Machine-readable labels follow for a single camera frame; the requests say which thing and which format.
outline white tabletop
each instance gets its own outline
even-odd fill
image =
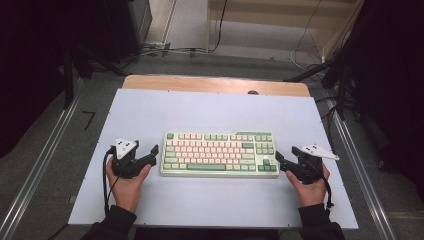
[[[103,220],[102,162],[116,138],[139,140],[137,156],[167,131],[271,131],[276,148],[296,162],[292,146],[313,143],[330,149],[310,97],[168,92],[119,89],[69,219],[70,224]],[[161,153],[157,155],[160,164]],[[358,228],[336,162],[331,172],[335,204],[330,218],[344,229]],[[153,167],[143,183],[136,225],[168,227],[300,227],[298,202],[284,172],[276,179],[162,177]]]

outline forearm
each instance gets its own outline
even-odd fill
[[[303,228],[300,236],[304,240],[343,240],[338,223],[332,223],[324,210],[324,204],[299,208]]]
[[[82,240],[121,240],[128,239],[128,232],[137,219],[136,215],[117,206],[112,206],[110,212],[101,223],[94,223]]]

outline hand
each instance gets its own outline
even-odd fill
[[[330,177],[330,172],[324,163],[322,164],[322,170],[324,177],[328,179]],[[324,202],[325,193],[327,191],[324,180],[320,179],[312,184],[304,185],[292,172],[286,171],[286,176],[297,192],[301,207],[312,206]]]
[[[109,179],[109,187],[112,188],[112,193],[115,197],[116,206],[135,213],[138,201],[141,197],[141,185],[149,174],[150,168],[152,168],[152,166],[147,164],[143,169],[141,169],[138,176],[133,179],[119,178],[115,186],[112,188],[113,183],[115,183],[118,177],[113,174],[112,158],[109,159],[106,166],[106,175]]]

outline mechanical keyboard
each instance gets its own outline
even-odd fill
[[[168,132],[162,176],[276,178],[275,141],[270,132]]]

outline metal strip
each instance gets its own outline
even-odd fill
[[[327,97],[331,97],[328,92],[324,92]],[[328,106],[330,108],[334,107],[335,104],[333,101],[328,101]],[[346,148],[349,160],[352,164],[353,170],[355,172],[356,178],[358,180],[359,186],[364,194],[365,200],[367,201],[368,208],[371,212],[371,215],[374,219],[377,230],[380,234],[381,239],[396,240],[395,233],[389,223],[386,212],[378,198],[377,193],[374,190],[374,187],[371,183],[364,165],[362,164],[362,159],[359,155],[358,150],[356,149],[355,144],[353,143],[352,137],[349,133],[346,123],[343,122],[338,114],[334,115],[334,121],[336,123],[337,130],[339,131],[340,137],[343,141],[343,145]]]
[[[29,173],[25,183],[15,196],[12,204],[7,211],[6,218],[0,227],[0,239],[12,239],[15,230],[27,209],[38,184],[43,177],[44,172],[54,154],[54,151],[62,138],[62,135],[68,126],[68,123],[74,114],[75,108],[78,105],[80,92],[84,87],[84,81],[80,78],[77,82],[76,96],[68,110],[64,110],[60,115],[52,133],[50,134],[46,144],[44,145],[37,161],[35,162],[31,172]]]

